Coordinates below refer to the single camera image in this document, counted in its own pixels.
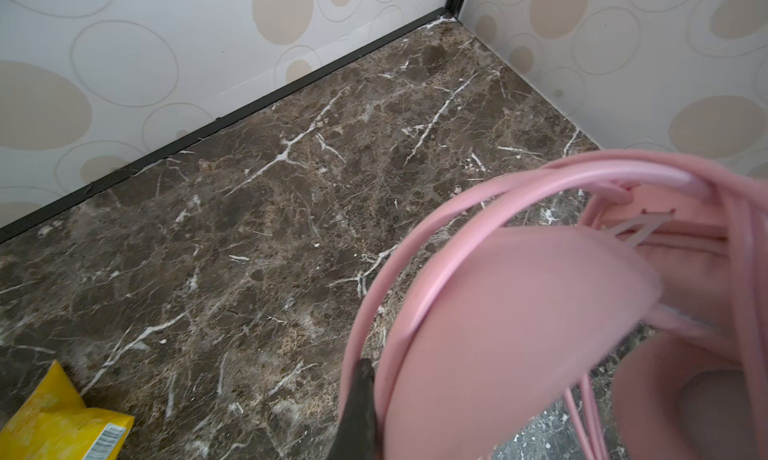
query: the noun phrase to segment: headphone ear cup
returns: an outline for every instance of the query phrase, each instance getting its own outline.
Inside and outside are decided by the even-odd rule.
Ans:
[[[384,459],[487,454],[599,362],[661,290],[653,267],[606,234],[499,229],[413,338],[386,412]]]

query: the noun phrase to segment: pink plastic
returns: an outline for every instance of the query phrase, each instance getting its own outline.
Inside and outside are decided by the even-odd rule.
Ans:
[[[654,193],[635,199],[632,190],[643,191],[646,185],[664,189],[649,190]],[[716,268],[720,273],[727,270],[718,285],[730,286],[729,299],[713,296],[696,312],[703,321],[680,305],[670,305],[674,299],[661,295],[650,272],[674,264],[665,255],[654,258],[660,250],[653,244],[632,251],[605,234],[577,234],[581,230],[575,227],[563,227],[573,233],[562,234],[561,241],[552,244],[549,235],[561,235],[556,233],[559,228],[524,234],[501,228],[525,207],[572,187],[595,194],[581,225],[597,229],[602,215],[613,222],[632,209],[669,207],[676,217],[666,230],[660,229],[661,234],[722,241],[700,245],[704,250],[727,248],[727,262]],[[631,150],[581,154],[539,170],[494,178],[437,208],[392,254],[360,306],[342,365],[341,406],[377,309],[402,268],[451,218],[499,195],[425,265],[389,333],[374,385],[385,459],[476,458],[523,427],[529,416],[554,400],[557,390],[566,388],[566,403],[575,413],[587,458],[607,460],[596,402],[583,372],[643,316],[686,341],[742,361],[761,458],[768,459],[768,184],[679,154]],[[620,207],[611,209],[614,205],[627,207],[622,212]],[[686,241],[672,236],[664,241],[670,239]],[[520,273],[526,256],[535,259],[530,263],[539,272],[539,285],[542,276],[551,285],[537,291],[530,281],[536,275]],[[693,258],[700,263],[698,254]],[[684,305],[696,306],[692,300],[696,289],[690,284],[701,275],[702,264],[679,275],[661,272],[665,282],[672,279],[680,291],[690,293]],[[484,267],[477,270],[477,265]],[[573,286],[574,276],[590,274],[599,278]],[[558,297],[558,276],[567,279],[562,282],[567,298]],[[556,307],[568,314],[558,315]],[[721,307],[730,316],[722,319],[722,325],[712,325],[718,315],[709,321],[706,315]],[[516,320],[521,314],[525,321]],[[471,323],[462,323],[470,318]],[[536,329],[547,333],[537,335]],[[536,344],[537,338],[543,342]],[[576,382],[584,398],[586,430],[567,388]]]

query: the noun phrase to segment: wallpaper with circles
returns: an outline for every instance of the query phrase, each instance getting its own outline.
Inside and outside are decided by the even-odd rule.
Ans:
[[[445,4],[0,0],[0,226]]]
[[[602,148],[768,179],[768,0],[466,0],[459,19]]]

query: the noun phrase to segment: yellow plastic wrapper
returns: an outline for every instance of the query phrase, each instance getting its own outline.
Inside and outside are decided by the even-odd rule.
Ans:
[[[0,431],[3,460],[114,460],[132,416],[86,408],[55,361],[38,388]]]

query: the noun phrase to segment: marble countertop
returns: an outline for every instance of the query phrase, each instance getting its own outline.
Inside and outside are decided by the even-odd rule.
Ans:
[[[417,29],[0,245],[0,425],[58,359],[89,406],[136,417],[123,460],[323,458],[346,336],[400,239],[483,179],[592,148],[460,24]],[[368,356],[471,213],[402,275]],[[558,405],[496,456],[580,458]]]

